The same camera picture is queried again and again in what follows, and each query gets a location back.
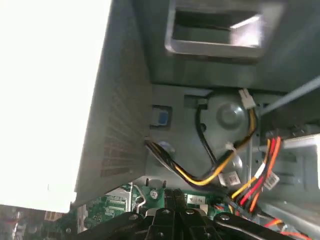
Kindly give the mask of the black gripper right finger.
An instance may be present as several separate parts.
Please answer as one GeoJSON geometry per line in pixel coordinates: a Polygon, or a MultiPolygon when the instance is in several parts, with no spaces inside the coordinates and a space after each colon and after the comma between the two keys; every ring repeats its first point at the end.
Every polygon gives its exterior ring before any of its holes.
{"type": "Polygon", "coordinates": [[[274,231],[241,216],[221,212],[213,219],[187,206],[185,193],[176,189],[175,212],[186,240],[309,240],[301,232],[274,231]]]}

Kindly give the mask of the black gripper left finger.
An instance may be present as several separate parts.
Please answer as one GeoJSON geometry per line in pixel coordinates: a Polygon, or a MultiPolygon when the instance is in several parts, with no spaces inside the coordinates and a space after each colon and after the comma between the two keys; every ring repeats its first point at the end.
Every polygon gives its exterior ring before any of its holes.
{"type": "Polygon", "coordinates": [[[153,215],[125,212],[81,233],[50,230],[50,240],[174,240],[176,233],[176,192],[164,190],[164,207],[153,215]]]}

